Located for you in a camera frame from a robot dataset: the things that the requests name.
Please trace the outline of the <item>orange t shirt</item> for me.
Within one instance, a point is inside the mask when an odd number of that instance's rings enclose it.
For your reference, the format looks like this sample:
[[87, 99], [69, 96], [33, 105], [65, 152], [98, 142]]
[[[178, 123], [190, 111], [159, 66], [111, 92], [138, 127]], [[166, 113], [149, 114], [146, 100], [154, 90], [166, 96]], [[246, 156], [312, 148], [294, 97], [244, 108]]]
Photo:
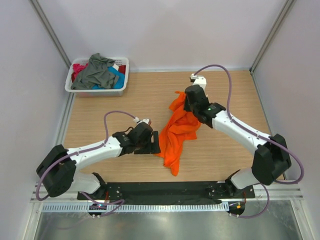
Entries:
[[176, 177], [180, 169], [183, 144], [185, 141], [197, 139], [197, 130], [201, 123], [192, 112], [185, 110], [186, 94], [182, 91], [175, 93], [178, 97], [169, 106], [172, 115], [159, 134], [160, 153], [156, 156], [163, 158], [163, 166], [169, 168]]

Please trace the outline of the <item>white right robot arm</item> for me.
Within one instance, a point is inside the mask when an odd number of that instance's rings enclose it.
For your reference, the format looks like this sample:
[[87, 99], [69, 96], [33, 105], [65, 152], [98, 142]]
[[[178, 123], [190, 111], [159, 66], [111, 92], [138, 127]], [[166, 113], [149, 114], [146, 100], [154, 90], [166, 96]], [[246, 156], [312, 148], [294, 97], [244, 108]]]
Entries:
[[269, 186], [291, 167], [283, 136], [269, 136], [229, 115], [224, 106], [210, 103], [204, 89], [197, 84], [187, 87], [184, 92], [186, 111], [200, 123], [233, 138], [253, 155], [251, 167], [240, 169], [225, 180], [225, 192], [229, 197], [237, 198], [251, 185], [261, 183]]

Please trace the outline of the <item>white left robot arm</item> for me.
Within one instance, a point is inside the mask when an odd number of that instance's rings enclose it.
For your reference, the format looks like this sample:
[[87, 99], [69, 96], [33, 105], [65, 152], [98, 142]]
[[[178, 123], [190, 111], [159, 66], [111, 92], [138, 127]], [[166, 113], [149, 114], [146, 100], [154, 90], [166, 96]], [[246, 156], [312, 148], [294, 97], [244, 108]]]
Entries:
[[107, 183], [98, 173], [86, 174], [81, 169], [123, 155], [158, 154], [160, 151], [158, 131], [141, 121], [127, 131], [115, 132], [107, 140], [83, 147], [66, 149], [61, 144], [56, 145], [37, 167], [36, 173], [50, 198], [77, 192], [79, 199], [89, 196], [101, 200], [107, 193]]

